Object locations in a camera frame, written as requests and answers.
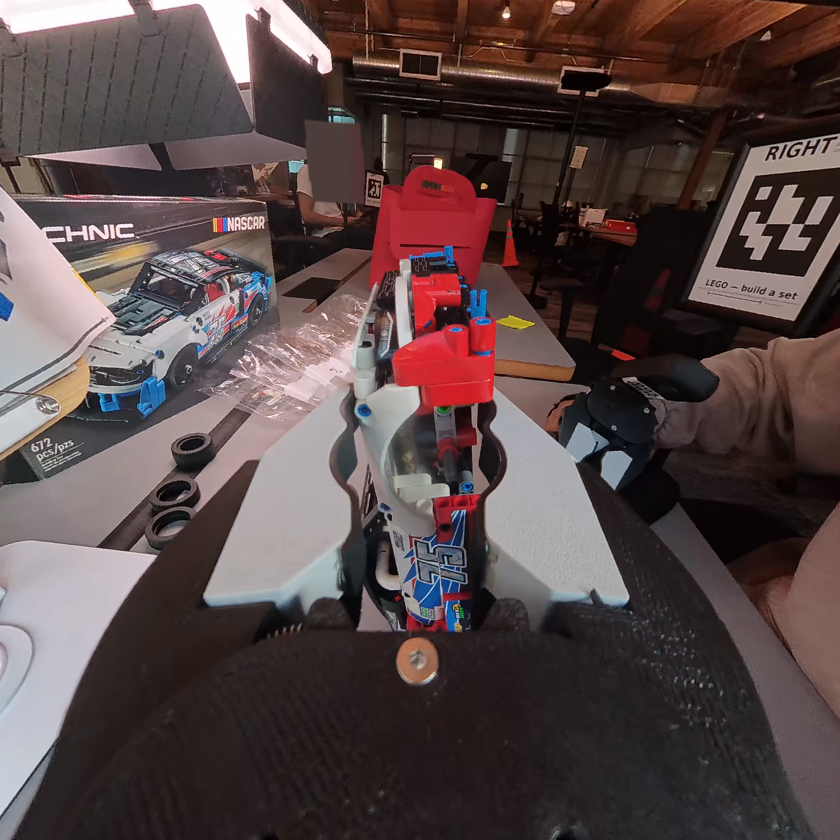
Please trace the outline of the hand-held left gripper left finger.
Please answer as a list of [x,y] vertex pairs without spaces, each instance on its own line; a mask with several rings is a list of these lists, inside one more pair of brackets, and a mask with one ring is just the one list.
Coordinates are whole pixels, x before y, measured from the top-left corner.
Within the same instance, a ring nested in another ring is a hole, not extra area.
[[272,603],[304,616],[319,599],[360,609],[367,553],[351,387],[339,388],[261,457],[204,592],[208,606]]

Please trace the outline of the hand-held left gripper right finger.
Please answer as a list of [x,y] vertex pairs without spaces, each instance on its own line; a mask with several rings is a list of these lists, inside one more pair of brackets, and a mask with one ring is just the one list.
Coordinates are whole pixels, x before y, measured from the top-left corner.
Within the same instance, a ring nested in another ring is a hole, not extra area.
[[526,606],[629,594],[573,457],[500,390],[479,408],[485,588]]

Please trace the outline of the toy brick race car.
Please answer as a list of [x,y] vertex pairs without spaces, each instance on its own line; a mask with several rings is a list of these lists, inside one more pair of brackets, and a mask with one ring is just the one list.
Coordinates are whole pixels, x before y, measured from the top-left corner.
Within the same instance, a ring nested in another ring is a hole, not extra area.
[[490,431],[496,340],[487,291],[451,245],[412,248],[371,283],[351,361],[364,587],[396,632],[466,633],[496,599],[485,515],[507,467]]

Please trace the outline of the person's right forearm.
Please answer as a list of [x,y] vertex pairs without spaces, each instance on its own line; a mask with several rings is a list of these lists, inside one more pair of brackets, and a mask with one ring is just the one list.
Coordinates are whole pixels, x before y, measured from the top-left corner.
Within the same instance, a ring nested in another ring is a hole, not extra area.
[[717,390],[700,403],[667,402],[659,447],[740,452],[839,475],[838,330],[730,350],[703,364],[717,376]]

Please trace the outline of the black office chair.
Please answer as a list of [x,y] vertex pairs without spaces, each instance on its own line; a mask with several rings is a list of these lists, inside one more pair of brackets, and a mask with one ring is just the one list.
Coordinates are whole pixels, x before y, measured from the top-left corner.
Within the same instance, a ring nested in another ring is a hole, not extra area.
[[640,359],[681,354],[702,360],[729,350],[737,324],[677,309],[686,269],[619,267],[596,310],[591,343]]

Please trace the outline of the clear plastic bag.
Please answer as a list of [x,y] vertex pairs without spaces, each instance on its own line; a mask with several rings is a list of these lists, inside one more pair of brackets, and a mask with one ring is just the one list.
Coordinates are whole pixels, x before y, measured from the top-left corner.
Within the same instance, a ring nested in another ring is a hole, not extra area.
[[272,327],[246,341],[226,372],[199,386],[230,407],[291,425],[353,380],[352,346],[364,302],[342,295],[296,328]]

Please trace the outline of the person's torso beige sweatshirt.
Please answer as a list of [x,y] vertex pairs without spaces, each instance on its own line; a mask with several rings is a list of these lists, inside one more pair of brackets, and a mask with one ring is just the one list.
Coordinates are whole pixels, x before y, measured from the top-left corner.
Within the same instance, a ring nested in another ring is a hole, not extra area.
[[729,571],[839,716],[839,508],[809,540],[770,542]]

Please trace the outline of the white sign black print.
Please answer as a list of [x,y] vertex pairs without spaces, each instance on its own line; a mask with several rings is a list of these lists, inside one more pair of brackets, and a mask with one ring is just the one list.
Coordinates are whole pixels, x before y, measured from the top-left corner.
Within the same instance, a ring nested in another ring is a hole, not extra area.
[[679,309],[802,338],[838,293],[839,118],[747,134]]

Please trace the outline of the white folding stand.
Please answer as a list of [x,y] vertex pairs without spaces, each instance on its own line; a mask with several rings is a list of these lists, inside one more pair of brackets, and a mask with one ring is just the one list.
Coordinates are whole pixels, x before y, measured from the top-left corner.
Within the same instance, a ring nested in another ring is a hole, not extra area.
[[2,488],[2,811],[42,779],[93,650],[150,560],[102,549],[157,479],[115,447]]

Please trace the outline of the toy car product box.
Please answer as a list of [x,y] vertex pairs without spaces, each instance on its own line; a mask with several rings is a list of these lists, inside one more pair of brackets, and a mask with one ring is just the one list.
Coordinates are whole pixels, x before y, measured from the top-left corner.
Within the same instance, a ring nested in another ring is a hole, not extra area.
[[266,205],[244,198],[14,200],[115,318],[86,351],[82,403],[2,462],[45,480],[203,402],[218,360],[278,323]]

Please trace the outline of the black light stand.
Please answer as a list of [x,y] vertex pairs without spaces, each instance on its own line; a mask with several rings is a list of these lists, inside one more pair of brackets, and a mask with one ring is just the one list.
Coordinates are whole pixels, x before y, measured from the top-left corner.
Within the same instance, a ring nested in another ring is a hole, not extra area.
[[555,207],[560,204],[560,195],[564,187],[566,173],[570,167],[574,137],[581,118],[584,100],[587,96],[596,96],[600,90],[608,87],[611,81],[610,73],[603,69],[563,68],[561,71],[559,92],[576,94],[576,105],[563,152],[559,180],[554,189],[553,205]]

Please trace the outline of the white booklet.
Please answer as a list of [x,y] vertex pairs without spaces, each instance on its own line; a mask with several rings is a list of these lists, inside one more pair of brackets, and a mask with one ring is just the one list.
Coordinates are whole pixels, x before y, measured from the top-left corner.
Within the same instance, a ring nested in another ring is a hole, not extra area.
[[67,373],[114,316],[1,191],[1,407]]

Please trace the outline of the metal ventilation duct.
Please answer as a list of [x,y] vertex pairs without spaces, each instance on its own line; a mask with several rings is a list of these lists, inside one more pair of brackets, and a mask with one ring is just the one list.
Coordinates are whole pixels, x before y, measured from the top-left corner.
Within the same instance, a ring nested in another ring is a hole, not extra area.
[[647,81],[622,79],[609,73],[606,68],[562,66],[559,69],[546,69],[515,63],[502,65],[422,50],[403,49],[391,55],[355,55],[351,61],[353,74],[357,78],[401,79],[435,85],[464,82],[573,92],[571,76],[577,74],[597,81],[599,87],[596,92],[634,91],[649,86]]

